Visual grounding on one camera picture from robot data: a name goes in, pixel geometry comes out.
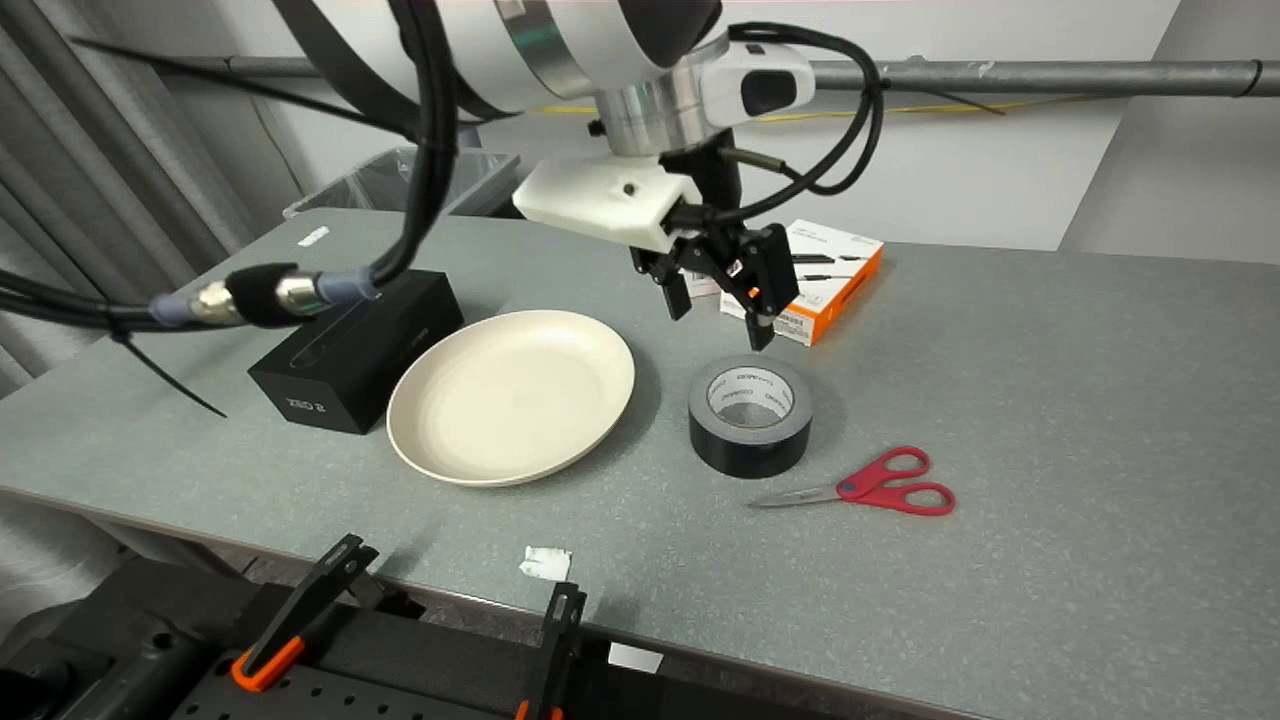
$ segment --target clamp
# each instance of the clamp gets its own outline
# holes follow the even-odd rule
[[[338,610],[338,601],[365,575],[376,561],[359,536],[338,542],[313,573],[288,594],[273,626],[248,652],[231,665],[231,686],[259,697],[268,693],[317,639],[319,626]]]

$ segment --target table surface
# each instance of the table surface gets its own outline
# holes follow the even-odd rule
[[[387,211],[303,211],[229,265],[349,269]],[[618,431],[503,491],[409,472],[384,431],[284,424],[245,377],[284,334],[139,339],[218,422],[113,343],[0,403],[0,490],[73,512],[319,555],[540,611],[524,549],[567,549],[588,626],[975,718],[1274,718],[1280,707],[1280,269],[890,248],[826,348],[811,448],[779,482],[707,472],[687,385],[746,354],[714,307],[674,326],[619,248],[514,219],[445,219],[468,319],[576,307],[636,354]],[[922,444],[959,512],[752,512]]]

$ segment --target black device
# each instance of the black device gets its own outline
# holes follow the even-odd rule
[[[384,416],[400,373],[461,326],[447,276],[406,272],[379,300],[303,326],[248,377],[291,424],[368,431]]]

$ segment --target metal pipe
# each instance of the metal pipe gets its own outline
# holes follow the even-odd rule
[[[890,93],[1072,93],[1072,95],[1280,95],[1278,60],[884,60]],[[822,66],[826,88],[859,88],[852,66]]]

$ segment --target roll of tape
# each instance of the roll of tape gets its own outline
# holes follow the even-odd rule
[[[724,476],[776,476],[803,457],[811,393],[768,355],[707,365],[687,395],[692,451]]]

